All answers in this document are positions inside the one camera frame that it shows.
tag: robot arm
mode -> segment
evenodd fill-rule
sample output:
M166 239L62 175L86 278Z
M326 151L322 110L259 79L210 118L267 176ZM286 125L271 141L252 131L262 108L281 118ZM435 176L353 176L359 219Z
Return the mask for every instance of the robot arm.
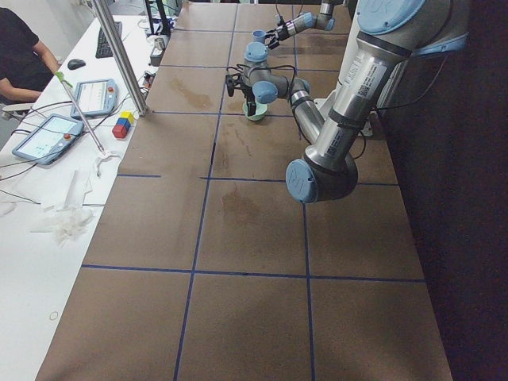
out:
M360 0L356 54L333 105L325 115L301 79L291 82L272 75L266 54L254 55L242 79L260 103L289 101L298 126L310 142L301 159L287 168L287 188L300 202L343 198L354 189L356 165L351 148L395 66L415 55L444 54L461 49L467 37L468 0ZM256 49L261 43L251 43Z
M317 16L311 12L299 14L294 20L285 22L282 15L277 15L277 28L268 31L267 37L271 37L268 47L270 49L279 46L280 41L287 40L289 37L307 29L332 30L335 25L333 18L333 8L337 4L342 4L342 0L322 0L321 8Z

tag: person's arm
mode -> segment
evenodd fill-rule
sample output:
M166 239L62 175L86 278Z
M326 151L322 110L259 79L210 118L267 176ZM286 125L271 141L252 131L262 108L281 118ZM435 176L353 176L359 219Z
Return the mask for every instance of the person's arm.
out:
M51 71L51 73L55 74L55 72L58 71L60 68L60 65L58 64L58 61L56 60L56 57L53 55L51 50L44 45L44 43L39 40L34 46L33 51L37 53L37 55L40 57L42 62L48 67L48 69Z
M11 101L35 102L40 96L40 91L13 87L10 81L4 78L0 79L0 95Z

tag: white wall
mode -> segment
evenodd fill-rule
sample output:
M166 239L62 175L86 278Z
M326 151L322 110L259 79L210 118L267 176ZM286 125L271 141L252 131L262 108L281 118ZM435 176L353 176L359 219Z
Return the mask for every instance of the white wall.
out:
M25 21L57 58L65 59L92 20L79 0L0 0Z

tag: black shirt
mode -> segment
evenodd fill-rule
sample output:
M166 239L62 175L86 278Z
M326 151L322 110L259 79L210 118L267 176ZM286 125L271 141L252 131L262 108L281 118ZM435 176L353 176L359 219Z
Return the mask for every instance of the black shirt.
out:
M51 71L33 51L39 37L13 11L0 8L0 79L13 87L42 91Z

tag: metal pole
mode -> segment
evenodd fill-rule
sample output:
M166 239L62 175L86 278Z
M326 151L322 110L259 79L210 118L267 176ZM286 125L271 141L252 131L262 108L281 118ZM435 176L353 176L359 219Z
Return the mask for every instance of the metal pole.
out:
M141 93L140 86L134 75L133 67L130 64L125 47L118 36L117 30L114 27L113 16L111 16L110 9L104 0L92 0L95 14L97 15L98 22L101 24L102 30L110 44L113 57L117 61L117 66L120 69L122 78L125 81L127 90L133 98L136 105L137 112L140 116L144 116L148 107L144 101L143 94Z
M146 15L148 17L148 22L150 23L150 32L152 34L155 34L156 31L153 30L153 17L152 17L152 10L150 9L150 1L144 0L143 5L144 5L144 12L146 13Z
M157 9L159 10L160 22L162 23L162 30L160 31L160 34L170 36L171 30L169 30L169 24L167 23L167 16L166 11L164 10L164 4L162 3L162 0L156 0L156 3Z
M79 117L81 117L81 120L83 121L83 124L87 128L87 131L92 136L92 139L94 139L95 144L97 145L98 150L101 152L101 154L105 155L106 150L104 149L104 146L101 144L100 140L97 138L97 135L95 135L94 129L90 126L90 123L88 122L87 117L83 114L82 110L79 108L78 101L75 100L74 95L72 94L72 91L68 88L67 81L64 81L64 77L59 77L60 82L62 83L63 88L65 89L65 92L69 96L69 98L72 101L72 104L76 108L76 111L78 111Z

